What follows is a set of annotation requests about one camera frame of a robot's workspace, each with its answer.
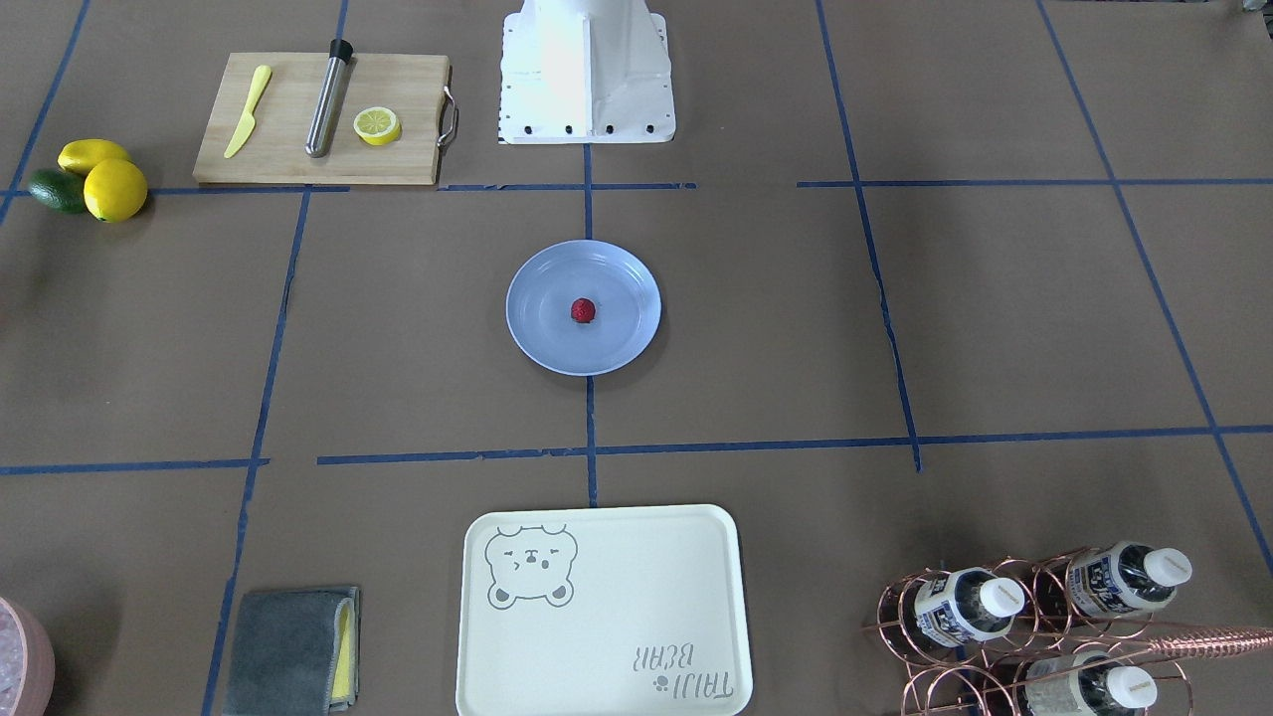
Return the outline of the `yellow lemon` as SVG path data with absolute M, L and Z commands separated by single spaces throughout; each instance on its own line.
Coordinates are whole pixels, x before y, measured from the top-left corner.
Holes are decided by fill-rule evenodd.
M 104 161 L 131 162 L 131 155 L 122 145 L 118 145 L 118 141 L 103 138 L 67 141 L 67 145 L 59 153 L 59 167 L 81 177 L 90 175 L 90 169 Z
M 84 204 L 95 220 L 118 223 L 136 217 L 146 201 L 146 177 L 136 164 L 109 158 L 88 173 Z

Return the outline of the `dark drink bottle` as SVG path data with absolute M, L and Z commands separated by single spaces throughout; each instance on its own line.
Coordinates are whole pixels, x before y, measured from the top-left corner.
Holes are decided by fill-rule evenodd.
M 1022 585 L 987 568 L 937 575 L 903 598 L 900 615 L 922 651 L 1004 637 L 1027 606 Z
M 1023 715 L 1143 715 L 1158 703 L 1158 682 L 1090 648 L 1025 666 L 1015 703 Z
M 1080 615 L 1114 620 L 1169 606 L 1192 575 L 1192 558 L 1183 550 L 1118 541 L 1073 558 L 1064 568 L 1062 585 Z

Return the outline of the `red strawberry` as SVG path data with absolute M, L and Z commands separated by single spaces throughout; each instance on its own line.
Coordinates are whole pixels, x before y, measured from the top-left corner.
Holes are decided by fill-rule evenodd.
M 580 325 L 592 324 L 597 319 L 597 313 L 600 313 L 600 308 L 597 308 L 594 299 L 587 297 L 573 299 L 569 308 L 570 320 Z

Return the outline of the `green lime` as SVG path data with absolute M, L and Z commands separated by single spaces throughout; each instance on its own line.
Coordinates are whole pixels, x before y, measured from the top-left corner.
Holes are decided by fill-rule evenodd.
M 37 169 L 28 177 L 28 194 L 41 205 L 76 217 L 87 211 L 84 177 L 64 169 Z

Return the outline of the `yellow lemon upper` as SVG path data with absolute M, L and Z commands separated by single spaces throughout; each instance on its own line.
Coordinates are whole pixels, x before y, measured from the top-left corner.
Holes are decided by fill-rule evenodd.
M 81 177 L 90 175 L 90 169 L 104 161 L 131 162 L 131 155 L 122 145 L 118 145 L 118 141 L 103 138 L 67 141 L 67 145 L 59 153 L 59 167 Z

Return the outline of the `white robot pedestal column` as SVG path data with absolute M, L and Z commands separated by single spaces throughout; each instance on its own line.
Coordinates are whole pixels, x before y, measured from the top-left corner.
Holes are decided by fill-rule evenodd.
M 644 1 L 524 1 L 503 19 L 502 39 L 502 144 L 676 136 L 667 23 Z

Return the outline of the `blue round plate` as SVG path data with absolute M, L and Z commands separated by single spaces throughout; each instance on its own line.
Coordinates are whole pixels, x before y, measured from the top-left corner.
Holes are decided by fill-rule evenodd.
M 514 344 L 536 364 L 577 377 L 636 361 L 653 341 L 662 310 L 651 268 L 600 240 L 538 251 L 505 290 L 505 327 Z

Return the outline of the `pink bowl of ice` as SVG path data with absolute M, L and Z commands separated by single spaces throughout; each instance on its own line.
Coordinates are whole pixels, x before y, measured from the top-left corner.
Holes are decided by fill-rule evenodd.
M 1 599 L 3 715 L 46 715 L 56 661 L 45 626 L 25 608 Z

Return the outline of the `yellow plastic knife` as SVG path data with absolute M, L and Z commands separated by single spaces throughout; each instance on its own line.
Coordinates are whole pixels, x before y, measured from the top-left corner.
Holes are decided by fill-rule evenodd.
M 250 141 L 255 127 L 258 126 L 258 118 L 255 117 L 256 108 L 258 108 L 258 101 L 264 96 L 264 90 L 267 90 L 269 82 L 272 80 L 272 68 L 269 65 L 258 65 L 255 68 L 250 82 L 250 93 L 247 93 L 243 108 L 241 110 L 241 117 L 236 125 L 236 131 L 227 144 L 227 149 L 223 152 L 223 157 L 229 159 L 241 153 L 241 149 Z

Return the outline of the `steel cylinder muddler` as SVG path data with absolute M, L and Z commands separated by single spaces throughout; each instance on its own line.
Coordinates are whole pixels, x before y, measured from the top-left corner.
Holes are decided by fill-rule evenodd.
M 322 158 L 330 152 L 350 76 L 353 55 L 353 45 L 349 41 L 344 38 L 331 41 L 323 85 L 314 104 L 311 127 L 306 134 L 304 150 L 311 158 Z

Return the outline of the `cream bear tray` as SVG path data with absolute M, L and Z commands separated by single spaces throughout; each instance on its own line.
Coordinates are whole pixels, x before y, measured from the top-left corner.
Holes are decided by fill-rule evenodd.
M 738 530 L 719 506 L 468 525 L 460 715 L 738 715 L 752 693 Z

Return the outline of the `dark drink bottle middle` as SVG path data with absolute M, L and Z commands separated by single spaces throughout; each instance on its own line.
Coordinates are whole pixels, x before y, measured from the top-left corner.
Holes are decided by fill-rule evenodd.
M 1062 585 L 1080 615 L 1114 620 L 1169 606 L 1192 575 L 1192 558 L 1183 550 L 1118 541 L 1073 558 L 1064 568 Z

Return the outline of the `wooden cutting board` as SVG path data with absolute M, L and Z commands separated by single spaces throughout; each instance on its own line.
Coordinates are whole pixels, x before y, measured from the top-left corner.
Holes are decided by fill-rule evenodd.
M 446 132 L 451 61 L 440 55 L 356 54 L 325 157 L 306 154 L 328 65 L 326 54 L 230 54 L 193 164 L 199 183 L 433 185 Z M 255 69 L 272 76 L 255 107 L 256 126 L 236 157 L 224 152 L 250 99 Z M 373 147 L 355 132 L 359 110 L 395 110 L 402 134 Z

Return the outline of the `lemon half slice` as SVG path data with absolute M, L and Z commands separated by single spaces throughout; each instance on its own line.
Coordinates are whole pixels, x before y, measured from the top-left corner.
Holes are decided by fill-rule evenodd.
M 355 135 L 369 147 L 383 147 L 402 135 L 398 113 L 388 107 L 359 110 L 353 121 Z

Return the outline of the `yellow lemon lower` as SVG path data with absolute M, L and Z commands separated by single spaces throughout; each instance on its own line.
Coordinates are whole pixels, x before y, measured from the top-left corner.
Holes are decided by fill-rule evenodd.
M 118 223 L 136 217 L 146 201 L 146 177 L 136 164 L 109 158 L 88 173 L 84 204 L 95 220 Z

